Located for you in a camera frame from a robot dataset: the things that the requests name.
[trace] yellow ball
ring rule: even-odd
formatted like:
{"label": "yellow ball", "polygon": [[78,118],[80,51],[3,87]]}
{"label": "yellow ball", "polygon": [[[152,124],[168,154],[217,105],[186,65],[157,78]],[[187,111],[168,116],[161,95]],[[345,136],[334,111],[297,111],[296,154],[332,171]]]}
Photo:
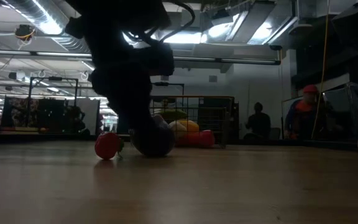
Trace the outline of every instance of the yellow ball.
{"label": "yellow ball", "polygon": [[186,135],[187,129],[178,121],[172,121],[169,126],[171,130],[175,133],[175,139],[180,139]]}
{"label": "yellow ball", "polygon": [[190,121],[187,119],[180,119],[178,120],[178,122],[181,123],[184,127],[186,127],[187,131],[190,133],[195,133],[200,131],[200,127],[194,121]]}

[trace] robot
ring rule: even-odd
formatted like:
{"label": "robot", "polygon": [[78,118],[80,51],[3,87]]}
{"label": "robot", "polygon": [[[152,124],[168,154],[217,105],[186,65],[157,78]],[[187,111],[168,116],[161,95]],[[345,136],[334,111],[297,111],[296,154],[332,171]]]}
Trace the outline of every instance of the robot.
{"label": "robot", "polygon": [[[135,140],[141,142],[140,151],[154,156],[156,151],[165,152],[164,148],[172,145],[168,141],[173,133],[158,125],[150,114],[150,76],[173,74],[173,52],[163,41],[186,29],[195,19],[189,6],[171,2],[188,10],[192,20],[162,40],[154,40],[151,35],[157,29],[170,25],[161,0],[120,0],[110,2],[113,7],[100,0],[67,0],[81,17],[71,18],[65,32],[84,38],[88,44],[95,65],[89,76],[93,90],[105,96],[111,109],[135,132]],[[122,33],[150,47],[134,49]]]}

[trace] ceiling light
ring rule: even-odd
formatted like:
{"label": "ceiling light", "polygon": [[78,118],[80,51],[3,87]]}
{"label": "ceiling light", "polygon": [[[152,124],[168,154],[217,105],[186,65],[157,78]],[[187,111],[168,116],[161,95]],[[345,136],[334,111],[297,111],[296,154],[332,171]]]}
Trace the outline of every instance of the ceiling light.
{"label": "ceiling light", "polygon": [[106,97],[103,96],[96,96],[96,97],[90,97],[91,100],[107,100]]}
{"label": "ceiling light", "polygon": [[232,24],[233,24],[232,22],[229,22],[229,23],[225,23],[225,24],[216,25],[209,29],[208,34],[214,38],[219,37],[220,35],[223,35],[223,34],[226,34],[227,32],[229,32]]}
{"label": "ceiling light", "polygon": [[44,83],[44,82],[40,82],[41,84],[43,84],[44,86],[49,86],[48,83]]}
{"label": "ceiling light", "polygon": [[84,61],[81,61],[85,66],[87,66],[90,70],[94,70],[94,67],[89,65],[88,63],[84,62]]}
{"label": "ceiling light", "polygon": [[272,25],[268,22],[264,22],[254,33],[251,39],[264,39],[270,36],[272,33]]}
{"label": "ceiling light", "polygon": [[61,53],[61,52],[37,52],[39,56],[55,56],[55,57],[92,57],[91,54],[81,54],[81,53]]}
{"label": "ceiling light", "polygon": [[230,14],[226,11],[226,9],[220,9],[218,10],[215,15],[212,16],[212,24],[214,26],[220,25],[220,24],[226,24],[233,22],[233,18],[230,16]]}
{"label": "ceiling light", "polygon": [[122,33],[122,35],[124,36],[124,39],[125,39],[126,42],[128,42],[128,44],[131,44],[131,45],[136,44],[136,42],[131,40],[127,35],[125,35],[125,33]]}
{"label": "ceiling light", "polygon": [[164,42],[171,44],[199,44],[201,42],[201,33],[179,33],[169,37]]}
{"label": "ceiling light", "polygon": [[48,90],[50,90],[50,91],[54,91],[54,92],[59,92],[59,90],[58,90],[58,89],[56,89],[56,88],[53,88],[53,87],[51,87],[51,88],[48,88]]}
{"label": "ceiling light", "polygon": [[272,44],[278,37],[280,37],[287,29],[289,29],[296,21],[298,21],[297,17],[294,17],[285,27],[283,27],[280,32],[274,35],[267,43]]}
{"label": "ceiling light", "polygon": [[115,114],[115,112],[112,109],[101,109],[100,111],[105,112],[105,113],[113,113],[113,114]]}
{"label": "ceiling light", "polygon": [[[5,94],[5,93],[0,93],[0,96],[17,96],[17,97],[23,97],[26,98],[28,97],[27,94],[23,95],[23,94]],[[31,97],[35,97],[35,98],[39,98],[39,97],[50,97],[50,98],[73,98],[72,96],[57,96],[57,95],[31,95]],[[85,96],[77,96],[77,99],[84,99],[87,98]]]}
{"label": "ceiling light", "polygon": [[206,43],[208,41],[208,36],[206,35],[206,34],[203,34],[202,36],[201,36],[201,43]]}
{"label": "ceiling light", "polygon": [[237,18],[240,16],[240,14],[238,13],[238,14],[236,14],[236,15],[234,15],[233,16],[233,22],[236,22],[237,21]]}

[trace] wire cage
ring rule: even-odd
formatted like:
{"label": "wire cage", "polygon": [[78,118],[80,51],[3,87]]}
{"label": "wire cage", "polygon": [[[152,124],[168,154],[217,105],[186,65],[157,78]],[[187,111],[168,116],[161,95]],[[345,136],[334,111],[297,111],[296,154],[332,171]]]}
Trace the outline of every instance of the wire cage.
{"label": "wire cage", "polygon": [[210,147],[197,140],[210,135],[215,146],[225,148],[233,101],[231,96],[152,96],[150,113],[170,124],[177,146]]}

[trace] man sitting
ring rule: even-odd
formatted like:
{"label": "man sitting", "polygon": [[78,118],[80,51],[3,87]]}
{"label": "man sitting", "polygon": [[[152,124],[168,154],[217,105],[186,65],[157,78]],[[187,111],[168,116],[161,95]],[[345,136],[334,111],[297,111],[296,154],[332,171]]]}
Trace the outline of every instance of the man sitting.
{"label": "man sitting", "polygon": [[246,124],[247,129],[252,129],[252,133],[246,134],[246,139],[268,139],[270,134],[270,117],[263,113],[263,106],[261,103],[256,103],[254,106],[255,114],[249,117]]}

